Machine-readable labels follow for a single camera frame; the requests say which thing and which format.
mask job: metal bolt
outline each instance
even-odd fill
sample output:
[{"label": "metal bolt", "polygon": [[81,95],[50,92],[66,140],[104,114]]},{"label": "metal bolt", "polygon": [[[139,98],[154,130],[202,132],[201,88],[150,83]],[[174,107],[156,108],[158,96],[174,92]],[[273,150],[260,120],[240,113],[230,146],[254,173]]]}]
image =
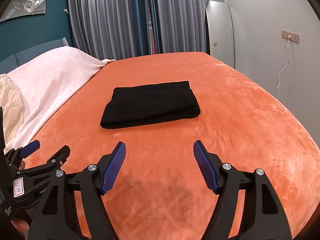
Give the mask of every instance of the metal bolt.
[{"label": "metal bolt", "polygon": [[262,176],[264,174],[264,171],[262,169],[257,169],[256,173],[260,176]]},{"label": "metal bolt", "polygon": [[97,168],[97,165],[95,165],[95,164],[91,164],[91,165],[88,166],[88,170],[89,171],[95,171],[96,168]]},{"label": "metal bolt", "polygon": [[231,165],[229,163],[223,163],[222,168],[224,168],[225,170],[230,170],[231,169]]},{"label": "metal bolt", "polygon": [[57,172],[56,172],[56,176],[57,176],[57,177],[61,177],[62,175],[63,175],[63,171],[57,171]]}]

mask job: cable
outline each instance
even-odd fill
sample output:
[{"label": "cable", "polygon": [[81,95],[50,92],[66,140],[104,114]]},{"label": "cable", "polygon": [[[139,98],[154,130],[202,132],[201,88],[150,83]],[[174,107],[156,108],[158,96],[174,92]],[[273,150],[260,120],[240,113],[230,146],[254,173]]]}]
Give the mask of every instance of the cable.
[{"label": "cable", "polygon": [[291,35],[288,36],[288,44],[287,44],[287,48],[288,48],[288,57],[287,57],[287,60],[288,60],[288,63],[287,63],[287,65],[285,65],[285,67],[283,68],[283,70],[281,70],[281,71],[278,73],[278,76],[279,76],[279,84],[278,84],[277,90],[276,90],[276,92],[275,92],[275,96],[276,96],[276,93],[277,93],[277,91],[278,91],[278,89],[279,89],[279,86],[280,86],[280,74],[281,74],[281,72],[284,71],[285,68],[289,65],[289,41],[290,41],[290,39],[291,39]]}]

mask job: orange blanket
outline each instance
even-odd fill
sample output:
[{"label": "orange blanket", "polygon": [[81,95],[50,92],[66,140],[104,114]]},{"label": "orange blanket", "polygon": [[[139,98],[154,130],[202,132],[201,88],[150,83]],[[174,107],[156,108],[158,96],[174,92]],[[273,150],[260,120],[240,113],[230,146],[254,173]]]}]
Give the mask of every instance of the orange blanket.
[{"label": "orange blanket", "polygon": [[[100,127],[115,87],[189,80],[199,117],[107,130]],[[40,165],[64,144],[71,155],[63,165],[78,172],[111,153],[118,141],[127,156],[103,201],[121,240],[201,239],[217,196],[207,189],[193,143],[238,170],[262,168],[287,214],[292,236],[319,203],[319,149],[297,119],[248,78],[204,53],[172,53],[110,63],[76,92],[42,127],[39,151],[27,166]],[[90,236],[80,195],[81,228]],[[237,233],[243,207],[239,195],[231,235]]]}]

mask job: blue gripper pad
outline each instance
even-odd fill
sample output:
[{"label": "blue gripper pad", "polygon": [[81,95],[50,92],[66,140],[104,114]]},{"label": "blue gripper pad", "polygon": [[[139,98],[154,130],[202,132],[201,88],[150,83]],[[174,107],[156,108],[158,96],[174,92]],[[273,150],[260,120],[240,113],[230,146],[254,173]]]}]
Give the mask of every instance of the blue gripper pad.
[{"label": "blue gripper pad", "polygon": [[206,150],[202,148],[198,141],[193,145],[193,153],[207,187],[217,193],[220,188],[217,181],[217,172],[211,165]]},{"label": "blue gripper pad", "polygon": [[100,190],[105,194],[107,191],[111,190],[116,178],[119,174],[122,163],[125,158],[125,144],[121,143],[116,152],[114,153],[108,167],[102,176],[102,186]]},{"label": "blue gripper pad", "polygon": [[29,143],[27,146],[21,149],[20,157],[22,159],[25,159],[39,149],[40,149],[40,142],[38,140],[34,140],[33,142]]}]

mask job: electrical outlet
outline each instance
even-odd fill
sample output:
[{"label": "electrical outlet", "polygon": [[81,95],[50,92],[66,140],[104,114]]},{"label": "electrical outlet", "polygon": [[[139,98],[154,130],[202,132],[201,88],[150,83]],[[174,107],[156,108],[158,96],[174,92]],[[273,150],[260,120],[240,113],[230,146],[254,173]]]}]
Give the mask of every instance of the electrical outlet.
[{"label": "electrical outlet", "polygon": [[299,35],[298,34],[293,34],[292,40],[295,41],[296,43],[299,43]]},{"label": "electrical outlet", "polygon": [[287,34],[288,34],[287,39],[292,41],[293,33],[287,32]]},{"label": "electrical outlet", "polygon": [[282,37],[287,39],[288,38],[288,32],[282,31]]}]

